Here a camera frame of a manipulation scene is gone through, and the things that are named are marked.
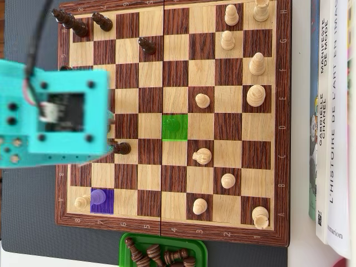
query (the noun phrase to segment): dark brown chess piece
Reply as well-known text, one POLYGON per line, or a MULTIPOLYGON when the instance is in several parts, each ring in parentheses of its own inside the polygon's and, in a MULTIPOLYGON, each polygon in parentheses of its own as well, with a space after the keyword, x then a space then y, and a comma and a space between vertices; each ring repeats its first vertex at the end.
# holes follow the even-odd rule
POLYGON ((104 17, 98 12, 94 12, 92 17, 93 21, 95 21, 96 24, 98 24, 103 31, 109 32, 112 29, 111 19, 104 17))
POLYGON ((166 264, 172 264, 174 263, 175 260, 182 260, 185 258, 188 258, 189 253, 187 249, 180 249, 176 252, 170 252, 170 251, 166 251, 164 253, 164 258, 165 258, 165 262, 166 264))
POLYGON ((142 50, 148 55, 152 55, 156 52, 155 43, 153 43, 153 41, 150 41, 145 37, 139 38, 139 45, 141 46, 142 50))
POLYGON ((73 29, 74 34, 79 37, 87 36, 88 26, 84 22, 76 20, 72 14, 55 8, 52 10, 52 14, 58 23, 63 24, 64 28, 73 29))
POLYGON ((152 245, 147 250, 147 255, 155 261, 158 267, 166 267, 167 265, 163 263, 161 259, 161 248, 159 245, 152 245))

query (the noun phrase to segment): chess piece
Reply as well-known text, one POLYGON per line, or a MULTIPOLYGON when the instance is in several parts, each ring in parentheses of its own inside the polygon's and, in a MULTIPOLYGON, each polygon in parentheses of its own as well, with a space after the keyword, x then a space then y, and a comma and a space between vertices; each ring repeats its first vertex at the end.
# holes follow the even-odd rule
POLYGON ((195 97, 196 104, 200 108, 206 108, 210 105, 210 98, 209 96, 203 94, 203 93, 198 93, 195 97))
POLYGON ((158 267, 166 267, 161 259, 161 248, 158 244, 150 246, 147 250, 147 255, 155 261, 158 267))
POLYGON ((269 17, 269 0, 255 0, 254 18, 263 22, 269 17))
POLYGON ((90 195, 83 195, 76 198, 74 206, 77 209, 83 210, 90 204, 90 195))
POLYGON ((207 203, 204 199, 197 199, 193 204, 193 212, 196 215, 200 215, 207 209, 207 203))
POLYGON ((131 146, 128 143, 120 143, 113 146, 113 152, 115 154, 127 155, 130 151, 131 146))
POLYGON ((250 61, 249 70, 253 75, 262 75, 266 70, 265 57, 256 53, 250 61))
POLYGON ((209 149, 200 149, 193 154, 193 160, 196 160, 199 164, 208 164, 211 160, 211 152, 209 149))
POLYGON ((230 4, 226 7, 225 10, 225 22, 227 25, 233 26, 236 25, 239 21, 239 14, 236 10, 236 7, 233 4, 230 4))
POLYGON ((259 107, 265 101, 265 88, 260 85, 253 85, 247 92, 247 103, 252 107, 259 107))
POLYGON ((164 258, 165 258, 165 262, 166 264, 172 264, 174 263, 175 260, 182 260, 185 258, 188 258, 189 253, 187 249, 180 249, 176 252, 170 252, 170 251, 166 251, 164 253, 164 258))
POLYGON ((150 41, 145 37, 139 38, 139 45, 141 46, 142 50, 148 55, 152 55, 156 52, 156 46, 153 41, 150 41))
POLYGON ((84 22, 76 20, 72 14, 55 8, 52 10, 52 14, 58 23, 63 24, 64 28, 73 29, 74 34, 79 37, 87 36, 88 26, 84 22))
POLYGON ((189 258, 184 259, 183 266, 184 267, 195 267, 195 258, 189 257, 189 258))
POLYGON ((235 39, 233 33, 225 31, 221 35, 221 47, 225 50, 231 50, 235 46, 235 39))
POLYGON ((233 187, 236 183, 236 178, 232 174, 224 174, 221 178, 221 185, 225 189, 233 187))
POLYGON ((103 31, 109 32, 112 29, 111 19, 104 17, 102 14, 94 12, 92 18, 103 31))
POLYGON ((252 211, 252 219, 257 229, 262 230, 268 226, 268 217, 268 211, 264 207, 256 207, 252 211))

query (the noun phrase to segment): book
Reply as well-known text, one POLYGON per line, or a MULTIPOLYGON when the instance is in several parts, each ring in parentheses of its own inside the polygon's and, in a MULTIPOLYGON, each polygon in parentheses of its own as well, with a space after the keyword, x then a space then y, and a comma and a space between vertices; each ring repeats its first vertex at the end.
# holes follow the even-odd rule
POLYGON ((315 221, 317 186, 317 105, 318 105, 318 47, 319 0, 311 0, 310 28, 310 138, 309 138, 309 217, 315 221))

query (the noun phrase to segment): dark square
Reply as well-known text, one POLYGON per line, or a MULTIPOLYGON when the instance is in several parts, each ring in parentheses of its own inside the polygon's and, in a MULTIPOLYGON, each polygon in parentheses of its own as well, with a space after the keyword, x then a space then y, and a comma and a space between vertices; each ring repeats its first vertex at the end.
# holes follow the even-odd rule
POLYGON ((94 37, 94 26, 92 18, 77 18, 77 21, 84 22, 88 27, 88 34, 85 37, 79 37, 73 32, 73 43, 91 42, 94 37))
POLYGON ((243 118, 241 113, 215 113, 214 139, 240 141, 243 118))
POLYGON ((243 3, 234 4, 236 10, 238 11, 239 21, 237 22, 236 25, 233 26, 227 25, 225 22, 225 10, 227 6, 228 6, 227 4, 220 4, 216 6, 216 31, 217 32, 242 31, 244 28, 244 4, 243 3))
POLYGON ((100 205, 91 205, 90 213, 99 213, 99 214, 113 214, 113 189, 108 188, 92 188, 90 192, 93 192, 96 189, 101 189, 106 194, 106 200, 100 205))
POLYGON ((242 168, 271 169, 271 142, 243 141, 242 168))
POLYGON ((243 59, 216 59, 215 85, 243 85, 243 59))
POLYGON ((114 188, 137 189, 137 164, 115 164, 114 188))
POLYGON ((214 167, 214 194, 240 196, 241 195, 241 169, 214 167), (229 189, 223 188, 223 186, 221 185, 221 178, 225 174, 232 174, 236 178, 235 185, 229 189))
POLYGON ((195 167, 214 167, 214 141, 213 140, 188 140, 188 157, 187 165, 195 167), (199 149, 209 149, 211 152, 211 160, 208 164, 199 164, 196 160, 193 160, 192 156, 194 152, 199 149))
POLYGON ((190 60, 215 59, 215 32, 189 35, 190 60))
POLYGON ((161 216, 161 192, 160 191, 137 191, 137 215, 148 217, 161 216))
POLYGON ((189 9, 166 9, 164 13, 164 35, 189 33, 189 9))
POLYGON ((128 89, 139 87, 139 64, 116 65, 116 88, 128 89))
POLYGON ((140 47, 139 61, 140 62, 152 62, 163 60, 163 36, 147 36, 148 40, 153 41, 156 45, 156 52, 152 55, 146 54, 140 47))
POLYGON ((138 114, 115 114, 115 139, 137 139, 138 125, 138 114))
POLYGON ((243 113, 271 113, 272 85, 262 85, 265 88, 265 101, 259 107, 252 107, 247 103, 247 92, 252 85, 243 85, 243 113))
POLYGON ((161 165, 162 140, 139 139, 139 164, 161 165))
POLYGON ((272 29, 244 31, 244 57, 253 57, 260 52, 264 57, 272 56, 272 29))
POLYGON ((115 64, 116 41, 94 41, 94 65, 115 64))
POLYGON ((241 224, 254 225, 252 211, 256 207, 264 207, 270 215, 270 199, 265 197, 242 196, 241 197, 241 224))
POLYGON ((164 192, 187 192, 187 167, 162 165, 162 187, 164 192))
POLYGON ((163 86, 188 86, 188 61, 164 61, 163 86))
POLYGON ((186 216, 187 216, 187 220, 212 221, 212 195, 187 193, 186 216), (197 199, 204 199, 207 203, 206 211, 200 215, 196 215, 193 212, 194 201, 197 199))
POLYGON ((116 15, 116 39, 139 37, 139 13, 116 15))
POLYGON ((139 88, 139 113, 162 113, 162 87, 139 88))
POLYGON ((188 88, 188 113, 214 113, 214 86, 190 86, 188 88), (210 104, 206 108, 200 108, 196 104, 195 97, 200 93, 210 98, 210 104))

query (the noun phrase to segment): chessboard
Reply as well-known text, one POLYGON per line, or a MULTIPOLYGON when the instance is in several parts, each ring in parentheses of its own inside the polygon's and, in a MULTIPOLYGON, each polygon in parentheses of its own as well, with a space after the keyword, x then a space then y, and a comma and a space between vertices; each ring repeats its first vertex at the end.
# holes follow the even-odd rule
POLYGON ((58 24, 58 69, 108 72, 115 124, 107 138, 128 143, 131 151, 83 166, 57 166, 58 225, 289 245, 291 0, 269 1, 262 22, 254 18, 256 5, 254 0, 60 5, 87 24, 88 35, 79 37, 58 24), (233 26, 224 18, 230 4, 239 18, 233 26), (109 18, 112 29, 103 31, 93 12, 109 18), (221 46, 225 31, 234 38, 230 50, 221 46), (145 53, 139 37, 152 41, 156 52, 145 53), (249 71, 257 53, 264 56, 262 75, 249 71), (248 102, 255 85, 265 92, 257 107, 248 102), (209 99, 207 107, 198 106, 198 94, 209 99), (211 156, 204 164, 204 157, 197 160, 201 149, 211 156), (222 182, 226 174, 228 187, 222 182), (105 202, 78 209, 76 199, 95 189, 106 193, 105 202), (202 212, 196 212, 197 200, 202 212), (257 207, 267 213, 262 229, 253 215, 257 207))

